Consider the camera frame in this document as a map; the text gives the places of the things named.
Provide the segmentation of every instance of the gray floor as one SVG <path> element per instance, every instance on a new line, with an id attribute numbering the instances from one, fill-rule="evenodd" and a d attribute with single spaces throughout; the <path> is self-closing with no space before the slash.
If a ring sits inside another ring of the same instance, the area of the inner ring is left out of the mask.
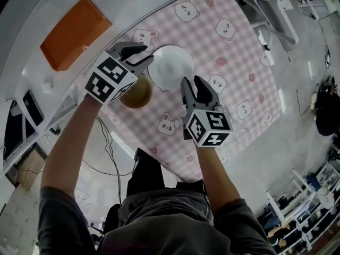
<path id="1" fill-rule="evenodd" d="M 244 11 L 251 15 L 249 19 L 254 17 L 251 10 Z M 311 94 L 324 76 L 332 74 L 336 82 L 340 82 L 340 20 L 337 15 L 331 15 L 314 22 L 301 15 L 293 23 L 300 37 L 298 48 L 287 53 L 274 38 L 270 51 L 282 115 L 265 133 L 225 164 L 231 180 L 255 213 L 261 212 L 266 205 L 266 191 L 274 196 L 291 191 L 292 168 L 300 174 L 317 169 L 330 145 L 330 137 L 319 135 L 313 120 L 314 113 L 308 108 Z M 331 55 L 331 66 L 327 71 L 324 62 L 326 44 Z M 108 128 L 114 130 L 111 122 L 103 119 Z M 50 135 L 48 142 L 46 139 L 40 144 L 45 143 L 51 148 L 55 141 L 56 137 Z M 84 160 L 102 172 L 115 173 L 104 146 L 105 140 L 96 122 Z M 120 173 L 132 171 L 134 161 L 119 145 L 114 144 L 113 147 Z M 122 199 L 125 198 L 130 176 L 122 177 Z M 175 178 L 169 172 L 164 171 L 164 178 L 166 186 L 174 186 Z M 82 164 L 77 187 L 77 202 L 89 222 L 102 222 L 110 206 L 118 203 L 116 176 L 100 174 L 85 163 Z"/>

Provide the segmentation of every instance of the tablecloth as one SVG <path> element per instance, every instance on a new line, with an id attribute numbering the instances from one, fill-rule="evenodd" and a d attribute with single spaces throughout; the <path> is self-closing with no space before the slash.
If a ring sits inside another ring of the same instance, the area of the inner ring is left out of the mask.
<path id="1" fill-rule="evenodd" d="M 233 135 L 216 149 L 223 164 L 278 119 L 281 105 L 266 53 L 235 0 L 178 0 L 116 42 L 131 40 L 148 46 L 132 62 L 165 45 L 190 53 L 194 74 L 209 81 L 233 118 Z M 177 180 L 202 178 L 194 144 L 183 140 L 180 89 L 162 91 L 154 85 L 144 108 L 130 109 L 117 100 L 103 112 L 121 134 L 158 159 Z"/>

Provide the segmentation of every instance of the brown bowl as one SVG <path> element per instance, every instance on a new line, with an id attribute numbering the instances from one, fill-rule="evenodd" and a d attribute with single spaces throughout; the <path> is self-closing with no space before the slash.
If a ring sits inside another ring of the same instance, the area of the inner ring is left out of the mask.
<path id="1" fill-rule="evenodd" d="M 120 101 L 128 108 L 141 108 L 149 103 L 151 97 L 151 83 L 144 75 L 140 75 L 136 84 L 120 98 Z"/>

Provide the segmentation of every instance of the orange box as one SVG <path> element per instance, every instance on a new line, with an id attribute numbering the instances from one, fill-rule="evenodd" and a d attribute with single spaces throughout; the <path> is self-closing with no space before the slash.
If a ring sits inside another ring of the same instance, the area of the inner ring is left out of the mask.
<path id="1" fill-rule="evenodd" d="M 53 28 L 40 49 L 53 70 L 67 70 L 111 25 L 91 0 L 80 0 Z"/>

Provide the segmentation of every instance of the phone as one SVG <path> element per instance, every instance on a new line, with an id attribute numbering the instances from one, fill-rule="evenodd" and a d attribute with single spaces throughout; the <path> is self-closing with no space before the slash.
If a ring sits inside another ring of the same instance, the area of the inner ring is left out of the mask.
<path id="1" fill-rule="evenodd" d="M 34 100 L 31 91 L 28 91 L 22 100 L 35 125 L 39 125 L 44 120 L 44 116 L 40 111 L 37 102 Z"/>

